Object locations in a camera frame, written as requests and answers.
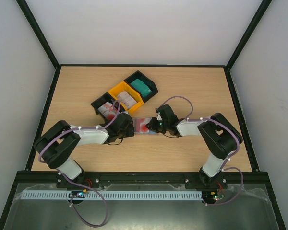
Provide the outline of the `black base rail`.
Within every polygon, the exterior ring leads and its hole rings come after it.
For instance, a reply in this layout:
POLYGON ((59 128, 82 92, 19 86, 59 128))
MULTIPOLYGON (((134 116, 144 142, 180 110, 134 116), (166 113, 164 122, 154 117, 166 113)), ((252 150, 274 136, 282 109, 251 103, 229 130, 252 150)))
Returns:
MULTIPOLYGON (((109 184, 183 184, 187 189, 218 188, 218 185, 240 184, 239 172, 221 172, 213 179, 205 179, 200 172, 84 172, 73 182, 91 185, 93 188, 109 184)), ((72 188, 57 172, 18 171, 13 184, 56 183, 58 187, 72 188)))

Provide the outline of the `yellow bin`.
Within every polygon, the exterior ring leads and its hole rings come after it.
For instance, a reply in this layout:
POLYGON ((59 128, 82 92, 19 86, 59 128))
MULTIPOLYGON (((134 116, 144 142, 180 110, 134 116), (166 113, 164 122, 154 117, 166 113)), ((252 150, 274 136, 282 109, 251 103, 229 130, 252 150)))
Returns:
POLYGON ((134 113, 144 104, 140 94, 124 81, 110 89, 108 93, 114 99, 119 100, 122 107, 129 114, 134 113))

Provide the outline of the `white pink card stack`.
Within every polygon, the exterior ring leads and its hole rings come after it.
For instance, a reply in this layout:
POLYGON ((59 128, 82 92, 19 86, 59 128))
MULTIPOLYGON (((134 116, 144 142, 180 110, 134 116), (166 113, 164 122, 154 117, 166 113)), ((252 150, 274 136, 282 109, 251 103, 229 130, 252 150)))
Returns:
POLYGON ((137 101, 129 95, 126 91, 122 91, 117 95, 117 99, 126 107, 127 110, 131 109, 137 104, 137 101))

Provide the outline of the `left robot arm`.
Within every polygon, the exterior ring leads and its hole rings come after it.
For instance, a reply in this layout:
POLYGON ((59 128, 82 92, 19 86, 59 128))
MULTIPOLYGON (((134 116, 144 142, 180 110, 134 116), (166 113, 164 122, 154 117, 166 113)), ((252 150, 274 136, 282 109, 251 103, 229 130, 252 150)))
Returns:
POLYGON ((35 141, 34 148, 41 163, 74 180, 84 172, 71 158, 76 147, 88 144, 114 145, 117 140, 133 136, 132 117, 123 112, 110 122, 98 126, 70 126, 65 120, 58 121, 35 141))

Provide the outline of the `black bin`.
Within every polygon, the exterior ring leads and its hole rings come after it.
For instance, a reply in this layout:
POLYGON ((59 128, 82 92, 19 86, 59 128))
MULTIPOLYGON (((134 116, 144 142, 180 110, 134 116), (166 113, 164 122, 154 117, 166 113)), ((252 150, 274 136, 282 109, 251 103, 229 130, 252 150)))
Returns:
POLYGON ((158 93, 156 84, 139 70, 125 78, 124 82, 140 94, 144 103, 158 93))
POLYGON ((91 106, 94 108, 95 113, 107 122, 111 121, 117 112, 118 104, 113 105, 115 101, 116 99, 107 92, 93 101, 91 106))

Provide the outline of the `black enclosure frame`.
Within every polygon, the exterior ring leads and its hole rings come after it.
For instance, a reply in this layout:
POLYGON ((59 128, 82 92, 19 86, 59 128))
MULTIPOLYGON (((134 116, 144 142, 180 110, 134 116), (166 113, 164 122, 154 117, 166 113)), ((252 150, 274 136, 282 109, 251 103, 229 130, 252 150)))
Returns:
MULTIPOLYGON (((268 9, 269 5, 271 4, 271 0, 263 0, 261 1, 255 15, 253 16, 251 22, 249 23, 246 31, 244 32, 241 40, 239 41, 237 47, 235 48, 231 58, 229 59, 228 63, 226 65, 223 65, 222 68, 224 70, 229 91, 231 94, 231 98, 233 101, 233 105, 235 108, 236 116, 238 119, 238 123, 240 128, 242 129, 242 137, 244 141, 246 141, 246 150, 249 158, 249 162, 251 164, 251 169, 252 172, 245 172, 243 174, 244 178, 246 179, 247 182, 251 184, 257 184, 257 183, 266 183, 266 188, 268 191, 269 198, 272 202, 272 208, 274 211, 274 215, 276 218, 276 222, 278 224, 278 227, 281 230, 284 230, 285 224, 282 219, 277 200, 269 179, 269 176, 266 172, 262 172, 259 170, 258 162, 253 150, 253 146, 251 143, 251 139, 249 136, 249 132, 246 126, 244 114, 242 111, 242 107, 240 105, 239 97, 236 91, 236 88, 233 83, 233 79, 230 73, 231 68, 235 64, 236 60, 238 59, 239 55, 241 54, 242 50, 244 49, 245 45, 247 44, 249 38, 251 37, 252 33, 254 32, 255 28, 257 27, 258 23, 260 22, 261 18, 263 17, 264 13, 268 9)), ((30 10, 30 7, 28 6, 27 2, 25 0, 19 0, 17 2, 19 5, 20 9, 22 10, 24 16, 26 17, 27 21, 29 22, 31 28, 33 29, 34 33, 36 34, 36 37, 38 38, 39 42, 41 43, 43 49, 45 50, 48 58, 50 59, 51 63, 53 64, 55 68, 55 74, 53 76, 53 80, 50 85, 50 90, 46 99, 46 104, 43 108, 43 113, 39 121, 39 125, 36 131, 36 137, 39 137, 41 135, 41 130, 45 124, 46 121, 46 116, 48 114, 49 108, 50 108, 50 103, 53 98, 53 94, 55 91, 55 87, 59 78, 59 73, 61 70, 62 65, 58 63, 57 59, 54 56, 54 53, 52 52, 42 30, 40 29, 32 11, 30 10)), ((2 216, 0 218, 0 230, 2 230, 5 225, 6 221, 8 218, 9 211, 11 210, 12 206, 12 199, 14 198, 15 192, 16 192, 16 187, 19 183, 23 183, 26 179, 32 182, 38 182, 38 181, 49 181, 50 177, 53 175, 51 172, 32 172, 31 168, 33 165, 33 157, 35 154, 33 152, 30 152, 29 158, 26 164, 26 168, 22 171, 18 171, 16 174, 16 178, 13 182, 11 191, 9 193, 7 202, 5 204, 2 216)))

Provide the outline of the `red white card stack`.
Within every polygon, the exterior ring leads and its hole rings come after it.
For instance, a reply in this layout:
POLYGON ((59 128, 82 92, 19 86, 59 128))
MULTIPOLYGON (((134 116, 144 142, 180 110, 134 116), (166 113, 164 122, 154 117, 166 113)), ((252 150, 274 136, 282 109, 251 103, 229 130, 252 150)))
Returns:
POLYGON ((116 115, 119 114, 117 113, 119 106, 119 103, 115 103, 113 105, 110 102, 106 102, 101 105, 97 110, 104 116, 107 121, 111 121, 115 118, 116 115))

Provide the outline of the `teal card stack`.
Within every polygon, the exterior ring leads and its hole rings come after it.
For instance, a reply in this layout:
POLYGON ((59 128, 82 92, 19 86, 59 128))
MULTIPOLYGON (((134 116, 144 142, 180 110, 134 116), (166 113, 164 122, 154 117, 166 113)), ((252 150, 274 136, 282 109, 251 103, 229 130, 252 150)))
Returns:
POLYGON ((152 92, 151 89, 140 79, 135 79, 130 83, 130 85, 135 88, 143 97, 147 97, 152 92))

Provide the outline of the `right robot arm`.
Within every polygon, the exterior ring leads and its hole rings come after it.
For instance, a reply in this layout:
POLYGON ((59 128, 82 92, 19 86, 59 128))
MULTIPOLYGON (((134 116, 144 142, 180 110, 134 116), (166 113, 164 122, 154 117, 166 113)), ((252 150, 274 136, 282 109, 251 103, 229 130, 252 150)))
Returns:
POLYGON ((216 183, 216 176, 235 155, 243 142, 239 131, 221 114, 211 117, 190 119, 178 118, 172 108, 162 105, 156 109, 157 117, 152 117, 146 127, 153 132, 174 137, 201 136, 210 150, 210 155, 199 170, 202 186, 209 188, 216 183))

